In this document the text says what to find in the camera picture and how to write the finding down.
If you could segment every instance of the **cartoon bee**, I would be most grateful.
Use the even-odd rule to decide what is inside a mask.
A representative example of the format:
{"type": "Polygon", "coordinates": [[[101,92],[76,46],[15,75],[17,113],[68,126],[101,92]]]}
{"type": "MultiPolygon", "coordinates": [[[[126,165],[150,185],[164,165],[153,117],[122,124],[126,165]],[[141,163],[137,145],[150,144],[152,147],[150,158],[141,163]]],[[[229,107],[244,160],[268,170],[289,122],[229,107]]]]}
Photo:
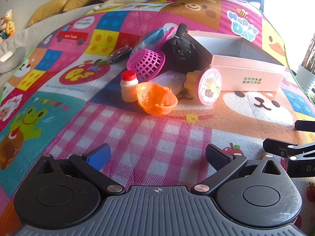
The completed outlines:
{"type": "Polygon", "coordinates": [[[244,9],[237,8],[236,10],[243,18],[247,18],[248,12],[246,12],[244,9]]]}

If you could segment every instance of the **mini truck illustration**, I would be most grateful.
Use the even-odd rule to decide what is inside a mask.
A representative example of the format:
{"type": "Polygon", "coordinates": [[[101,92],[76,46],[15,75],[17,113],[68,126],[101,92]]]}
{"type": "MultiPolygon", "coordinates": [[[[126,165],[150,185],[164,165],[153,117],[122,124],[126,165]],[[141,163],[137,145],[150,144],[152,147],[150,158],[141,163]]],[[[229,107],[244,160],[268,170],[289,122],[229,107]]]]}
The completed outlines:
{"type": "Polygon", "coordinates": [[[58,34],[57,34],[57,42],[61,42],[62,39],[70,39],[70,40],[76,40],[77,45],[82,45],[84,41],[88,38],[89,33],[83,33],[83,32],[75,32],[75,31],[68,31],[68,29],[73,24],[66,25],[58,34]]]}

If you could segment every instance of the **colorful play mat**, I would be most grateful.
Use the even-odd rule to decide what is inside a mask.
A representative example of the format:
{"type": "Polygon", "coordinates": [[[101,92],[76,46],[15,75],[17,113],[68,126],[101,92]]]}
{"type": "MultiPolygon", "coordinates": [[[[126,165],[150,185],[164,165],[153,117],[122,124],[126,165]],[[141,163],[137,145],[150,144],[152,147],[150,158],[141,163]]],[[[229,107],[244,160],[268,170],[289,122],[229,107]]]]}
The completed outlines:
{"type": "MultiPolygon", "coordinates": [[[[213,143],[226,152],[261,159],[265,138],[305,144],[313,133],[294,130],[314,120],[315,107],[288,68],[284,43],[260,10],[245,0],[154,0],[104,9],[57,29],[42,40],[5,84],[0,107],[0,236],[21,223],[14,195],[42,154],[66,159],[102,143],[111,159],[101,172],[130,185],[187,185],[215,170],[205,159],[213,143]],[[278,92],[221,92],[205,106],[178,95],[168,115],[153,117],[125,103],[120,73],[126,61],[107,56],[145,33],[185,23],[188,30],[241,36],[286,66],[278,92]]],[[[284,159],[279,159],[286,167],[284,159]]],[[[313,178],[293,179],[303,198],[301,229],[315,222],[313,178]]]]}

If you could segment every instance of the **orange plastic bowl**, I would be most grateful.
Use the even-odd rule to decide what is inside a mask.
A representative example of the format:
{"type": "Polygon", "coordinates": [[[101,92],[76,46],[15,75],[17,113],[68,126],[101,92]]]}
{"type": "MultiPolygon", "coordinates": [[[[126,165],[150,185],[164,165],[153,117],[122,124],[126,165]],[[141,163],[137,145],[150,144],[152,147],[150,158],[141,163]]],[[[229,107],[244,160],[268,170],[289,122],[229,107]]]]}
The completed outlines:
{"type": "Polygon", "coordinates": [[[138,104],[153,116],[162,116],[171,112],[177,105],[177,97],[170,87],[162,87],[154,82],[143,82],[137,86],[138,104]]]}

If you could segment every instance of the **white flower pot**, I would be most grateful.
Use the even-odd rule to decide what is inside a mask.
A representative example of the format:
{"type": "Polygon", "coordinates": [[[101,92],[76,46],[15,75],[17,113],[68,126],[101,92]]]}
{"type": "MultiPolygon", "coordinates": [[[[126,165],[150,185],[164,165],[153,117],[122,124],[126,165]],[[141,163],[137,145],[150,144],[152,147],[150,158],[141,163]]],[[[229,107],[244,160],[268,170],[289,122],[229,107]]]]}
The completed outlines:
{"type": "Polygon", "coordinates": [[[299,65],[299,69],[296,73],[296,80],[300,84],[301,88],[307,93],[314,88],[315,75],[305,69],[302,65],[299,65]]]}

